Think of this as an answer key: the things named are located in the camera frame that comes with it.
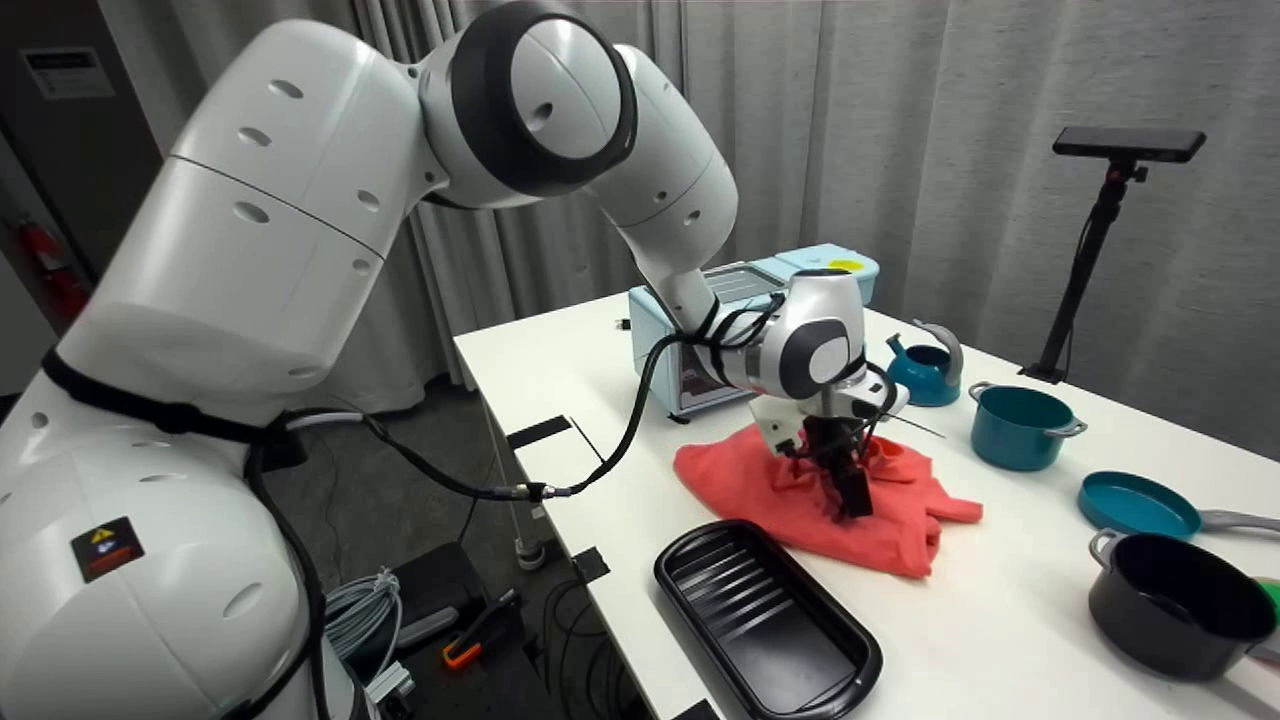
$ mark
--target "table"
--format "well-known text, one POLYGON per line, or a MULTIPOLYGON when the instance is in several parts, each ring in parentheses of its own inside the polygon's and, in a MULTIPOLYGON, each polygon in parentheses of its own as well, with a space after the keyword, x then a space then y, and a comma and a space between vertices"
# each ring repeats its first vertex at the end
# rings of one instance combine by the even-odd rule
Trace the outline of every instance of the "table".
MULTIPOLYGON (((528 317, 459 336, 465 366, 500 432, 548 415, 576 422, 606 454, 625 432, 638 372, 622 320, 625 296, 528 317)), ((884 342, 909 326, 869 311, 869 356, 887 366, 884 342)), ((1015 366, 968 350, 965 385, 1015 380, 1015 366)), ((1104 647, 1088 590, 1092 529, 1077 490, 1096 470, 1163 481, 1201 508, 1280 517, 1280 463, 1211 438, 1143 415, 1083 387, 1056 387, 1088 425, 1045 473, 996 473, 968 448, 972 401, 909 410, 935 430, 884 425, 882 438, 932 458, 954 498, 981 500, 985 523, 948 529, 930 582, 895 582, 793 552, 884 647, 884 678, 858 718, 1280 718, 1280 673, 1236 664, 1221 685, 1160 681, 1104 647)), ((652 560, 680 534, 717 519, 672 473, 680 446, 726 440, 750 410, 720 410, 672 425, 655 406, 630 460, 576 500, 548 506, 568 552, 601 547, 611 571, 592 598, 662 718, 680 718, 708 688, 652 604, 652 560)), ((535 481, 576 481, 587 454, 545 448, 521 458, 535 481)), ((1201 537, 1253 577, 1280 577, 1280 544, 1201 537)))

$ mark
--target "red cloth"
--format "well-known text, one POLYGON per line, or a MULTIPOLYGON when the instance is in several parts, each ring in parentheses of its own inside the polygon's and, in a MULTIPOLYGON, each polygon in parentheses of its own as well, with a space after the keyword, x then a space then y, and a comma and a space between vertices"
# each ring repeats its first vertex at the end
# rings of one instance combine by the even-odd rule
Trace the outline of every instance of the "red cloth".
POLYGON ((932 478, 932 460, 877 438, 869 446, 872 517, 836 523, 836 506, 814 460, 771 458, 756 430, 720 446, 676 454, 676 478, 717 517, 751 519, 782 544, 836 556, 893 577, 930 577, 942 523, 978 523, 972 500, 954 500, 932 478))

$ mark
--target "black tray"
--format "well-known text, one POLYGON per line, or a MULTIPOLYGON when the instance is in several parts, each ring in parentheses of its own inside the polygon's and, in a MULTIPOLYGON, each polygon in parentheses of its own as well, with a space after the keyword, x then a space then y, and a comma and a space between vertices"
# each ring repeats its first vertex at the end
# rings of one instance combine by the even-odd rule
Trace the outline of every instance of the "black tray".
POLYGON ((662 609, 726 713, 820 720, 858 708, 882 646, 771 537, 726 519, 652 563, 662 609))

